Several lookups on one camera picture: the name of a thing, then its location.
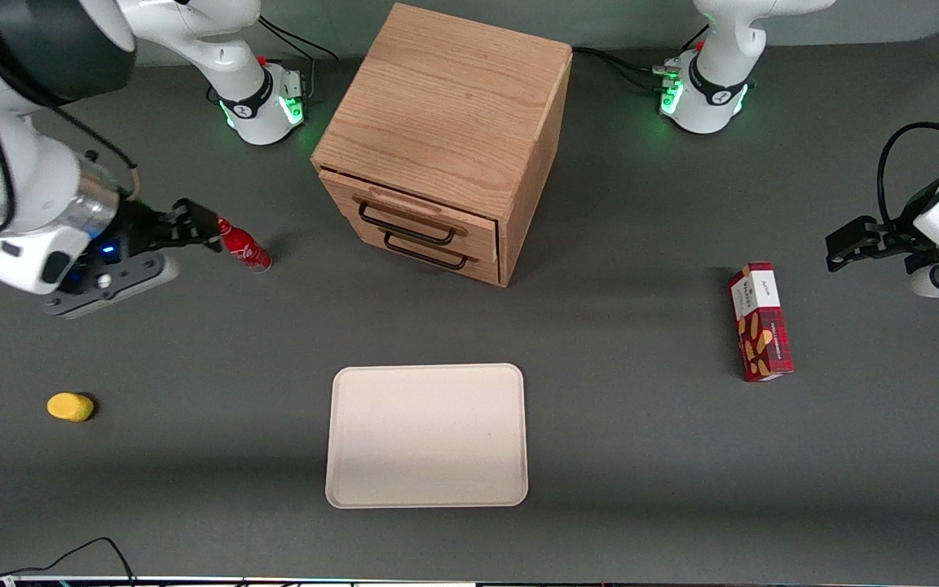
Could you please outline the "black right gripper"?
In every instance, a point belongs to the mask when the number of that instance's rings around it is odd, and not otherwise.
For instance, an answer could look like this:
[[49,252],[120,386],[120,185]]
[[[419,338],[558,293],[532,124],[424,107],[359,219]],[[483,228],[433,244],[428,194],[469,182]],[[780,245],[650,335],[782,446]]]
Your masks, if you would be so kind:
[[64,272],[62,290],[120,291],[157,277],[163,261],[152,250],[201,245],[221,253],[219,222],[217,213],[189,198],[160,214],[146,205],[124,204]]

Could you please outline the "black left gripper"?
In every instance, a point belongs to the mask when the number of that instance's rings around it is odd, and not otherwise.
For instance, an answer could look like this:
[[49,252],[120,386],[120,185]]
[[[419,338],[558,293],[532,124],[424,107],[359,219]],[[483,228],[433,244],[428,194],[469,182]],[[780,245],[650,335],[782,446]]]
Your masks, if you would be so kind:
[[825,265],[829,272],[841,271],[850,263],[888,255],[908,255],[909,276],[939,264],[939,246],[915,226],[916,212],[901,212],[882,223],[863,215],[825,236]]

